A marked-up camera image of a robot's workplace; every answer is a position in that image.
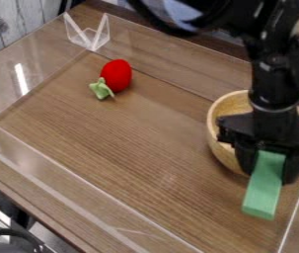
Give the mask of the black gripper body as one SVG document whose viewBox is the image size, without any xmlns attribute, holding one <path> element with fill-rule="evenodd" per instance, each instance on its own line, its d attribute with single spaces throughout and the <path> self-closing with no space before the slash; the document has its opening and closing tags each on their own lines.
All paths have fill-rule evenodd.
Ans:
<svg viewBox="0 0 299 253">
<path fill-rule="evenodd" d="M 236 142 L 251 143 L 256 151 L 264 150 L 285 154 L 299 153 L 299 113 L 295 108 L 287 111 L 262 111 L 222 115 L 216 118 L 218 140 L 235 148 Z"/>
</svg>

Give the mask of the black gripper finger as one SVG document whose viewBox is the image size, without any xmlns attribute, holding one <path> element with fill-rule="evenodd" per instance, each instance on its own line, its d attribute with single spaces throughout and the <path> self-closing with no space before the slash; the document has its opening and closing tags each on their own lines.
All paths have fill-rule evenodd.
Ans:
<svg viewBox="0 0 299 253">
<path fill-rule="evenodd" d="M 299 153 L 287 152 L 283 169 L 282 169 L 282 184 L 293 184 L 299 177 Z"/>
<path fill-rule="evenodd" d="M 256 159 L 256 148 L 251 143 L 236 142 L 235 143 L 235 156 L 242 168 L 242 171 L 251 175 Z"/>
</svg>

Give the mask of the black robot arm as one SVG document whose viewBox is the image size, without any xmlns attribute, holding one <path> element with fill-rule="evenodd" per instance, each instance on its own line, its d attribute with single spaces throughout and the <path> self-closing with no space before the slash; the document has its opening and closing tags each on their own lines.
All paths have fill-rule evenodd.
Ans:
<svg viewBox="0 0 299 253">
<path fill-rule="evenodd" d="M 235 149 L 246 174 L 256 153 L 285 156 L 281 182 L 299 176 L 299 0 L 164 0 L 164 21 L 144 0 L 128 0 L 163 33 L 192 37 L 223 29 L 239 37 L 251 65 L 251 111 L 216 118 L 218 140 Z"/>
</svg>

